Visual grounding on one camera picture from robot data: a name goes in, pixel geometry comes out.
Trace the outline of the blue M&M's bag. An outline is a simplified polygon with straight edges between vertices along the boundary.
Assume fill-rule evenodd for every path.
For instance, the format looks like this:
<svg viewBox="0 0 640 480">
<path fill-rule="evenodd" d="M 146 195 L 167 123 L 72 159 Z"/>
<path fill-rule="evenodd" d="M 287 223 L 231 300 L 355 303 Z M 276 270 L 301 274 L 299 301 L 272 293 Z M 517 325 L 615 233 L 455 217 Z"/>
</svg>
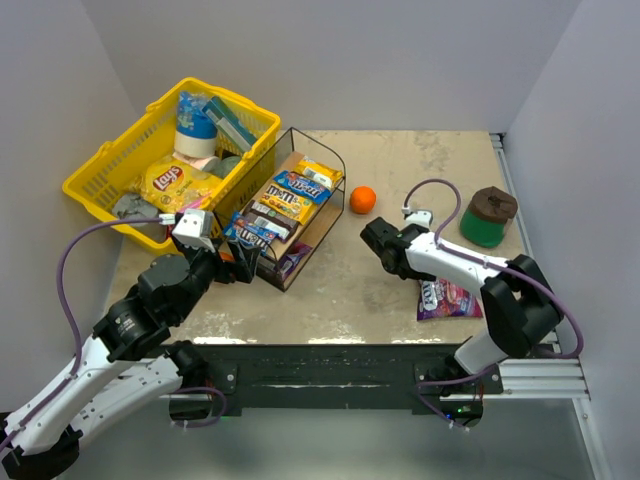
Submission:
<svg viewBox="0 0 640 480">
<path fill-rule="evenodd" d="M 223 234 L 228 239 L 238 240 L 246 247 L 257 247 L 266 251 L 277 234 L 269 229 L 251 223 L 245 216 L 235 212 L 230 223 L 225 227 Z"/>
<path fill-rule="evenodd" d="M 280 172 L 274 177 L 274 182 L 314 204 L 322 204 L 331 196 L 331 190 L 327 187 L 293 171 Z"/>
</svg>

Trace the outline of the brown chocolate bag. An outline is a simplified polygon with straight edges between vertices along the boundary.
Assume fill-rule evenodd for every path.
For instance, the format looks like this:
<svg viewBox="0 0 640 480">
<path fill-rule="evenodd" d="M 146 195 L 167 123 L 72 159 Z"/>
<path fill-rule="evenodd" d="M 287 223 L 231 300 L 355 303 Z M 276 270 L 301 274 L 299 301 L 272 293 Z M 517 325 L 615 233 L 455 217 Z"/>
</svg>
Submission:
<svg viewBox="0 0 640 480">
<path fill-rule="evenodd" d="M 242 214 L 250 223 L 274 232 L 283 243 L 287 242 L 299 227 L 297 221 L 255 200 L 249 201 Z"/>
</svg>

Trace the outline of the purple Fox's candy bag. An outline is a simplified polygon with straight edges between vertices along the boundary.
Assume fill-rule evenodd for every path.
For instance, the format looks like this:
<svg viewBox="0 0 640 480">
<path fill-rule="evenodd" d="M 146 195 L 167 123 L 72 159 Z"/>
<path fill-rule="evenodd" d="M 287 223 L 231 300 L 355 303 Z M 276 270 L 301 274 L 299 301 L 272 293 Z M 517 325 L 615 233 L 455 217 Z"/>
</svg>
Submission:
<svg viewBox="0 0 640 480">
<path fill-rule="evenodd" d="M 311 246 L 296 242 L 278 261 L 261 256 L 258 259 L 257 272 L 266 279 L 283 283 L 312 250 Z"/>
</svg>

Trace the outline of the yellow M&M's bag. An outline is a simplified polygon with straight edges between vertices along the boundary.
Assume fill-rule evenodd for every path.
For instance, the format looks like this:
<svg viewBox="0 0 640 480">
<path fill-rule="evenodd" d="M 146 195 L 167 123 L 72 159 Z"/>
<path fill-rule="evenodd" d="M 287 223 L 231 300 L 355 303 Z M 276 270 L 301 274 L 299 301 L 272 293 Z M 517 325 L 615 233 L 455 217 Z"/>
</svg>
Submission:
<svg viewBox="0 0 640 480">
<path fill-rule="evenodd" d="M 276 183 L 270 184 L 261 195 L 260 202 L 278 213 L 305 225 L 315 214 L 317 205 Z"/>
</svg>

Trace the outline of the small yellow snack bar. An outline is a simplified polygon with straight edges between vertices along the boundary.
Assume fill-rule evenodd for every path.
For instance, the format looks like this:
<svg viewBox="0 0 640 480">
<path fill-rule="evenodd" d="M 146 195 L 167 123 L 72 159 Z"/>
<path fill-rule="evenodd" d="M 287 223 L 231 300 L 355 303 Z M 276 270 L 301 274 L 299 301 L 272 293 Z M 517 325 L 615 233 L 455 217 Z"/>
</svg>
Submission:
<svg viewBox="0 0 640 480">
<path fill-rule="evenodd" d="M 294 167 L 294 171 L 323 187 L 333 190 L 343 179 L 344 173 L 304 156 Z"/>
</svg>

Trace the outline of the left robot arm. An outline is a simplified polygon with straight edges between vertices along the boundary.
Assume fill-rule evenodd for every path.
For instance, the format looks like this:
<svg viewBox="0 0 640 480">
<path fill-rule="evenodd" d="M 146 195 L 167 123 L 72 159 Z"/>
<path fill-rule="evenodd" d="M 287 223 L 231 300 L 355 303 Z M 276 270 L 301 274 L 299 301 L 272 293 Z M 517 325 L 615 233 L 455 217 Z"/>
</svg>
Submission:
<svg viewBox="0 0 640 480">
<path fill-rule="evenodd" d="M 189 341 L 151 355 L 183 323 L 215 283 L 249 283 L 258 248 L 238 241 L 228 253 L 216 246 L 181 247 L 156 258 L 127 295 L 94 326 L 69 371 L 2 420 L 2 466 L 11 479 L 54 479 L 81 448 L 110 425 L 165 394 L 203 393 L 219 409 L 207 361 Z"/>
</svg>

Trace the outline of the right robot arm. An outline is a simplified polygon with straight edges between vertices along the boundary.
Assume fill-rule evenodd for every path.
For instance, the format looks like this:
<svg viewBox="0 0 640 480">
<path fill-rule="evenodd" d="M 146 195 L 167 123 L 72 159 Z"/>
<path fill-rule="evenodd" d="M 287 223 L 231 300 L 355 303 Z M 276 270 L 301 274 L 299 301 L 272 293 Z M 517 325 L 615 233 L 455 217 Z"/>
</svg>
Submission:
<svg viewBox="0 0 640 480">
<path fill-rule="evenodd" d="M 381 217 L 369 222 L 360 238 L 386 272 L 403 280 L 444 279 L 482 303 L 486 326 L 448 361 L 453 376 L 477 375 L 509 357 L 527 356 L 562 319 L 544 275 L 526 255 L 482 257 L 422 225 L 399 230 Z"/>
</svg>

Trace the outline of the orange near shelf back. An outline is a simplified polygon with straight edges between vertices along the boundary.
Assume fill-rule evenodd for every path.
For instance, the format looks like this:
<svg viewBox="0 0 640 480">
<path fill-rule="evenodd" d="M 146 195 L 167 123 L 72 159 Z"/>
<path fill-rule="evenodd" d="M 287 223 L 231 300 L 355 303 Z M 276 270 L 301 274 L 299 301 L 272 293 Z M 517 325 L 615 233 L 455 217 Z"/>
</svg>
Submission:
<svg viewBox="0 0 640 480">
<path fill-rule="evenodd" d="M 376 192 L 368 186 L 358 186 L 351 192 L 349 206 L 353 213 L 358 215 L 369 214 L 377 201 Z"/>
</svg>

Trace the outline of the pink package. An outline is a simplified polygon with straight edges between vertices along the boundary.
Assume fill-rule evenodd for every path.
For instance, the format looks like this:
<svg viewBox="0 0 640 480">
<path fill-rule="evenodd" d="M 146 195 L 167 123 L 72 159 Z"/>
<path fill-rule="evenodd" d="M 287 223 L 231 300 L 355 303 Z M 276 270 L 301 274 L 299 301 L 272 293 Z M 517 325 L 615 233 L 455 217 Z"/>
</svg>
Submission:
<svg viewBox="0 0 640 480">
<path fill-rule="evenodd" d="M 186 211 L 188 209 L 204 209 L 209 205 L 210 201 L 211 199 L 209 196 L 200 197 L 196 200 L 186 203 L 182 207 L 182 211 Z"/>
</svg>

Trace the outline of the yellow Lay's chips bag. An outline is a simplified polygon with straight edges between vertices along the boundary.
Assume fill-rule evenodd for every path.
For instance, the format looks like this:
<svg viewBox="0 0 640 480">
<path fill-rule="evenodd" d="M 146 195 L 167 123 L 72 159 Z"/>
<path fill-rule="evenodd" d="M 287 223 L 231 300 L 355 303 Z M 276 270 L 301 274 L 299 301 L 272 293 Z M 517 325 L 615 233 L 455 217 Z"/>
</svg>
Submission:
<svg viewBox="0 0 640 480">
<path fill-rule="evenodd" d="M 217 176 L 167 155 L 138 174 L 128 189 L 164 213 L 177 213 L 186 203 L 211 197 L 221 182 Z"/>
</svg>

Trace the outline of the green round ball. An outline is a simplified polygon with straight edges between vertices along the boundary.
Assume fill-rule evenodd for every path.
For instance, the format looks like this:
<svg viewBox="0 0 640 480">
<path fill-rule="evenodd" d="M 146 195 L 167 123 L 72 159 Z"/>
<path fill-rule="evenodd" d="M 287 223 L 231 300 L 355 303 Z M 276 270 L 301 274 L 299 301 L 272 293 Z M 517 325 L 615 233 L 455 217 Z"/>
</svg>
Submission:
<svg viewBox="0 0 640 480">
<path fill-rule="evenodd" d="M 242 158 L 236 155 L 223 158 L 216 167 L 215 175 L 221 179 L 226 178 L 241 160 Z"/>
</svg>

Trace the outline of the grey crumpled cloth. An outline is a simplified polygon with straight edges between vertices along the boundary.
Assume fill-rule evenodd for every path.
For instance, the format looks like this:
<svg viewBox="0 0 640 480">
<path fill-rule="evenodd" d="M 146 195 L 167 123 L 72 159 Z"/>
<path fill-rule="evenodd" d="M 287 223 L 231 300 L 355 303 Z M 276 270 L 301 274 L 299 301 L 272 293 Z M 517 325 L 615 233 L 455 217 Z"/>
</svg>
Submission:
<svg viewBox="0 0 640 480">
<path fill-rule="evenodd" d="M 159 209 L 137 193 L 123 194 L 111 208 L 111 214 L 136 227 L 159 225 Z"/>
</svg>

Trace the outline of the green cup brown lid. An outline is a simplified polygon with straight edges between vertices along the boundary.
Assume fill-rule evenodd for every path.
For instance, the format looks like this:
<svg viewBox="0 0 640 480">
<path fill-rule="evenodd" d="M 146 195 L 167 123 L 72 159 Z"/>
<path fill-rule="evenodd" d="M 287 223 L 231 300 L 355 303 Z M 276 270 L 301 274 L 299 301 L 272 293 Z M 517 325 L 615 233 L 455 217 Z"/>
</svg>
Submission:
<svg viewBox="0 0 640 480">
<path fill-rule="evenodd" d="M 462 236 L 483 248 L 495 248 L 504 239 L 518 212 L 515 197 L 492 186 L 474 193 L 459 223 Z"/>
</svg>

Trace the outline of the pink tissue roll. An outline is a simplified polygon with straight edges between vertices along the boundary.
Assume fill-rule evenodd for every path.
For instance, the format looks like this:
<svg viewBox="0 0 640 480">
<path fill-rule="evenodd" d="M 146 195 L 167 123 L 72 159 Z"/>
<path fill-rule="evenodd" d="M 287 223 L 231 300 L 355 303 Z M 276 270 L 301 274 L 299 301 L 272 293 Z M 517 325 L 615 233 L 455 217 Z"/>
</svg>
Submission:
<svg viewBox="0 0 640 480">
<path fill-rule="evenodd" d="M 215 168 L 219 165 L 221 159 L 216 155 L 209 157 L 191 157 L 184 155 L 178 151 L 173 152 L 173 157 L 183 163 L 190 165 L 191 167 L 200 170 L 202 172 L 212 174 Z"/>
</svg>

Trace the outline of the yellow plastic basket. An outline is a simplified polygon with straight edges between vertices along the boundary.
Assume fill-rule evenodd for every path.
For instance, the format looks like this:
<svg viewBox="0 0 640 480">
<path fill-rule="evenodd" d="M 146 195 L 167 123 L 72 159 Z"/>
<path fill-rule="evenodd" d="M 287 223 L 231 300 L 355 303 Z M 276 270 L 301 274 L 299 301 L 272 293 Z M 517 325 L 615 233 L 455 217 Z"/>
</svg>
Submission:
<svg viewBox="0 0 640 480">
<path fill-rule="evenodd" d="M 232 214 L 250 200 L 274 173 L 275 155 L 269 149 L 280 131 L 280 117 L 250 99 L 219 86 L 186 77 L 155 102 L 145 114 L 112 142 L 104 143 L 62 186 L 96 219 L 114 219 L 111 208 L 129 184 L 154 161 L 173 150 L 179 93 L 206 93 L 220 97 L 240 122 L 256 137 L 252 148 L 221 181 L 206 210 L 216 213 L 213 232 L 218 235 Z"/>
</svg>

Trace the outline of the teal box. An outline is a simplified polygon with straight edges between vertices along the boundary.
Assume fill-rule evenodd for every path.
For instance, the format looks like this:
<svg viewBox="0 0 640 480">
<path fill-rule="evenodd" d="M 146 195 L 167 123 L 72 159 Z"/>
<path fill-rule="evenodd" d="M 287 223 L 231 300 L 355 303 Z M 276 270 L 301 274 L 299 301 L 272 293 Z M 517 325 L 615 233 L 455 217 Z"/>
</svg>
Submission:
<svg viewBox="0 0 640 480">
<path fill-rule="evenodd" d="M 202 112 L 243 153 L 250 151 L 257 141 L 251 131 L 219 96 L 211 97 L 202 108 Z"/>
</svg>

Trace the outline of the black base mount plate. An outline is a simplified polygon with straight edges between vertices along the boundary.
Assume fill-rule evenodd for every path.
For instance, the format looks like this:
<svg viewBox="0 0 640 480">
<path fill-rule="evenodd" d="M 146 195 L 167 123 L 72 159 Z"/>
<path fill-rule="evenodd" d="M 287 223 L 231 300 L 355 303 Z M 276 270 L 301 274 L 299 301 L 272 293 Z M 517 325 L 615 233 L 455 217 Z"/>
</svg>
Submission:
<svg viewBox="0 0 640 480">
<path fill-rule="evenodd" d="M 386 409 L 427 415 L 437 406 L 471 424 L 481 401 L 501 394 L 498 368 L 462 385 L 435 386 L 452 345 L 200 345 L 209 369 L 205 382 L 221 391 L 173 395 L 173 420 L 208 414 L 239 416 L 246 409 Z"/>
</svg>

